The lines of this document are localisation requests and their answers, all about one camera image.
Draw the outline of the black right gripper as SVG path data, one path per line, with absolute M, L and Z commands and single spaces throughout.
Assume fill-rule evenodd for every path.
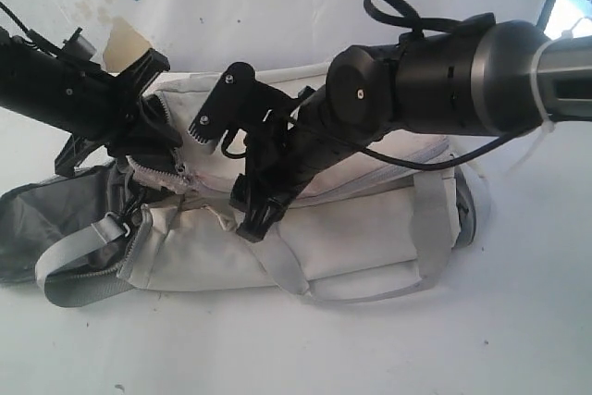
M 245 170 L 233 185 L 230 205 L 244 213 L 237 235 L 257 243 L 313 178 L 333 166 L 333 117 L 300 112 L 290 124 L 287 113 L 273 112 L 240 117 L 234 127 L 247 136 Z

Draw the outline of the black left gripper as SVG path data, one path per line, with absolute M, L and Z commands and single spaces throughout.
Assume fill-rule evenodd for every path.
M 172 127 L 163 101 L 156 94 L 143 96 L 169 70 L 164 55 L 150 48 L 116 76 L 62 50 L 57 60 L 75 68 L 77 75 L 65 90 L 70 115 L 58 121 L 70 133 L 55 159 L 58 176 L 72 177 L 82 161 L 102 146 L 110 156 L 130 156 L 144 167 L 175 167 L 173 152 L 181 145 L 180 134 Z

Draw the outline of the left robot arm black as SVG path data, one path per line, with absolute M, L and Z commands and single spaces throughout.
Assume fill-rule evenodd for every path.
M 71 178 L 94 151 L 112 157 L 167 155 L 182 144 L 165 110 L 144 94 L 163 72 L 167 58 L 153 48 L 117 75 L 58 48 L 38 33 L 27 43 L 1 33 L 1 106 L 70 137 L 55 159 L 55 173 Z

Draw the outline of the right robot arm black grey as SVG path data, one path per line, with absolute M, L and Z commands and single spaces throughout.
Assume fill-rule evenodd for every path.
M 396 130 L 489 136 L 499 146 L 545 123 L 591 118 L 591 41 L 549 39 L 525 21 L 470 19 L 432 37 L 354 45 L 329 66 L 324 85 L 294 110 L 260 82 L 250 105 L 270 105 L 247 138 L 232 204 L 239 235 L 261 241 L 319 173 Z

